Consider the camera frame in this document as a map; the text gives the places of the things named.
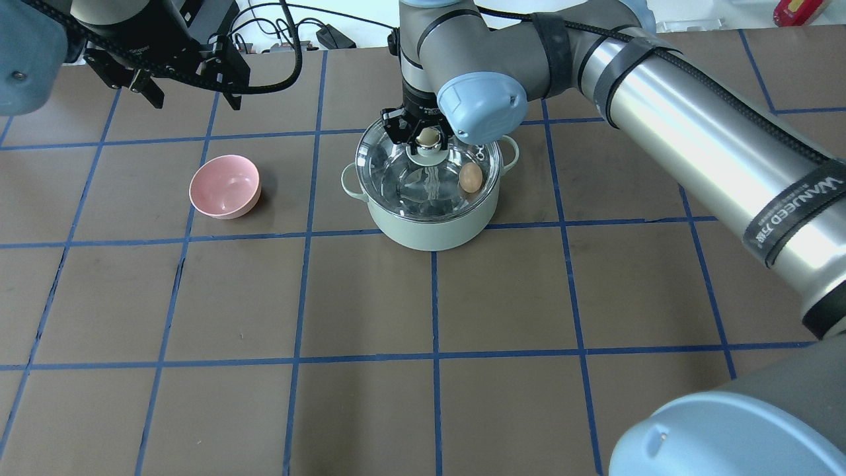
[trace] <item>black cable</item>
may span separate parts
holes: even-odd
[[[290,45],[290,44],[293,44],[293,43],[291,43],[291,39],[290,39],[290,38],[288,38],[288,35],[287,35],[287,34],[285,34],[285,32],[286,32],[286,31],[290,31],[290,29],[291,29],[291,27],[290,27],[290,26],[288,26],[288,24],[286,24],[286,23],[285,23],[285,20],[284,20],[284,19],[281,19],[281,18],[277,18],[277,19],[276,19],[276,27],[279,29],[279,33],[282,35],[282,37],[285,39],[285,41],[286,41],[289,45]]]
[[[229,35],[234,35],[234,34],[238,33],[238,32],[239,32],[242,28],[244,28],[245,26],[247,26],[247,25],[251,25],[251,24],[253,24],[253,23],[258,23],[259,25],[261,25],[261,22],[269,23],[269,24],[273,27],[273,31],[271,31],[271,33],[270,33],[270,34],[271,34],[271,35],[275,35],[275,36],[276,36],[276,38],[277,38],[279,41],[281,41],[281,40],[282,40],[282,32],[279,30],[279,28],[276,26],[276,24],[274,24],[274,23],[273,23],[272,21],[270,21],[269,19],[262,18],[262,17],[253,18],[253,19],[248,19],[247,21],[245,21],[245,22],[244,22],[244,23],[242,23],[241,25],[238,25],[238,26],[237,26],[234,30],[230,31],[230,32],[229,32]]]
[[[247,6],[252,7],[253,3],[252,0],[247,0]],[[255,10],[250,11],[253,14],[253,19],[257,19],[258,17],[255,16]],[[264,31],[264,28],[261,27],[261,23],[259,24],[259,30],[265,35],[276,35],[279,37],[279,29],[274,26],[273,31]]]
[[[326,24],[323,23],[323,20],[315,18],[315,17],[305,17],[302,20],[298,21],[297,25],[302,25],[304,23],[307,24],[307,25],[318,25],[318,26],[321,26],[321,27],[326,26]]]
[[[247,51],[247,42],[244,41],[244,37],[241,36],[240,33],[235,33],[235,35],[233,36],[233,42],[236,45],[240,44],[242,47],[244,47],[244,53],[249,53],[249,51]]]
[[[326,28],[326,26],[327,26],[325,23],[317,23],[315,21],[300,21],[297,24],[297,26],[302,26],[302,25],[314,25],[314,26],[319,26],[320,28]]]
[[[485,7],[478,7],[480,14],[485,14],[492,17],[498,18],[505,18],[505,19],[518,19],[520,21],[531,21],[531,15],[529,14],[515,14],[512,12],[500,12],[498,10],[491,10],[490,8]]]
[[[252,5],[250,7],[244,8],[243,10],[238,12],[237,15],[235,15],[235,18],[232,20],[232,25],[235,25],[235,22],[238,21],[238,18],[240,18],[241,15],[246,14],[247,12],[251,12],[251,11],[257,9],[257,8],[278,7],[278,6],[279,6],[279,3],[259,3],[257,5]],[[344,18],[357,19],[358,21],[363,21],[365,23],[370,23],[372,25],[378,25],[378,26],[381,26],[383,28],[388,28],[389,30],[393,30],[393,27],[391,25],[387,25],[387,24],[384,24],[384,23],[379,22],[379,21],[361,18],[361,17],[357,17],[357,16],[351,15],[351,14],[342,14],[341,12],[334,12],[332,10],[326,10],[324,8],[310,7],[308,5],[298,5],[298,4],[295,4],[295,3],[289,3],[288,7],[290,7],[290,8],[303,8],[303,9],[306,9],[306,10],[314,10],[316,12],[323,12],[324,14],[332,14],[332,15],[337,15],[337,16],[341,16],[341,17],[344,17]]]
[[[291,75],[287,79],[275,84],[265,86],[224,85],[213,80],[208,80],[207,78],[196,74],[184,73],[182,71],[177,71],[173,67],[166,67],[160,64],[153,63],[146,57],[131,52],[130,50],[126,49],[126,47],[116,43],[115,41],[97,35],[95,32],[88,30],[84,26],[80,25],[80,22],[78,22],[74,17],[71,17],[57,10],[52,5],[44,2],[43,0],[21,1],[34,8],[35,10],[41,12],[42,14],[45,14],[46,16],[50,17],[51,19],[59,23],[61,26],[63,26],[65,30],[77,33],[83,38],[85,38],[87,41],[99,45],[106,51],[132,61],[139,68],[145,69],[156,76],[170,78],[181,83],[185,83],[188,86],[193,86],[200,89],[225,92],[227,94],[266,94],[269,92],[277,92],[292,86],[296,82],[297,78],[299,78],[299,73],[303,69],[303,54],[302,50],[300,50],[299,35],[297,35],[296,29],[292,31],[292,37],[294,41],[294,52],[296,53],[296,61],[294,63],[294,70],[291,72]],[[285,2],[285,0],[280,0],[280,2],[282,3],[282,10],[285,13],[285,18],[290,24],[293,24],[294,19],[291,18],[291,12],[288,9],[287,3]]]
[[[722,87],[720,83],[716,82],[709,75],[703,73],[693,64],[684,61],[682,58],[679,58],[678,56],[666,50],[659,49],[656,50],[654,54],[659,58],[672,64],[673,66],[683,70],[688,75],[693,76],[694,79],[698,80],[700,83],[708,87],[708,89],[710,89],[714,94],[720,97],[723,101],[727,102],[738,112],[743,114],[747,119],[751,120],[755,125],[762,128],[767,134],[775,138],[777,141],[781,142],[784,146],[787,146],[789,149],[793,150],[794,152],[797,152],[802,157],[810,160],[812,163],[821,165],[831,160],[830,157],[817,151],[815,148],[809,146],[808,144],[805,144],[804,142],[800,141],[778,125],[775,125],[770,119],[761,115],[761,113],[759,113],[758,111],[755,111],[749,106],[749,104],[743,102],[739,97],[735,96],[728,89]]]

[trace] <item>pink bowl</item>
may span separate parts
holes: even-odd
[[[240,155],[222,155],[206,162],[188,189],[194,208],[216,219],[236,219],[249,212],[260,194],[259,170]]]

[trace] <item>brown egg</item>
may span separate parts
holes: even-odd
[[[466,163],[459,171],[459,185],[467,193],[476,193],[481,188],[481,168],[473,163]]]

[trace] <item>black strap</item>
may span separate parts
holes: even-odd
[[[617,28],[614,28],[612,31],[622,31],[626,30],[627,28],[640,27],[638,25],[620,25]],[[605,42],[605,40],[607,40],[605,36],[600,36],[599,38],[597,38],[596,41],[593,42],[591,47],[587,49],[587,52],[585,52],[585,56],[582,57],[581,64],[579,65],[579,74],[576,75],[576,87],[579,88],[579,92],[581,92],[582,94],[585,93],[582,91],[581,80],[582,77],[585,75],[585,67],[587,67],[587,62],[591,60],[591,56],[593,56],[593,53],[603,42]]]
[[[547,53],[549,65],[549,88],[544,97],[561,94],[572,85],[573,54],[570,52],[570,37],[564,18],[559,14],[532,14],[531,23],[541,38],[541,44]]]
[[[835,324],[846,316],[846,281],[826,294],[802,318],[802,324],[817,339],[822,339]]]
[[[605,67],[602,74],[599,75],[599,81],[596,82],[596,88],[593,91],[593,102],[599,109],[602,118],[608,123],[618,129],[618,127],[611,120],[611,101],[614,93],[620,83],[627,75],[636,68],[638,64],[652,55],[652,52],[658,48],[675,50],[669,43],[666,43],[657,38],[644,38],[637,36],[632,41],[626,43],[626,46],[620,50],[620,53],[611,60],[611,63]]]
[[[846,164],[829,160],[779,193],[746,228],[744,244],[768,268],[784,245],[846,195]]]

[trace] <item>power adapter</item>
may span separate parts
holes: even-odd
[[[332,25],[326,24],[317,31],[317,40],[324,47],[330,50],[355,48],[355,42],[350,40],[344,33],[341,33]]]

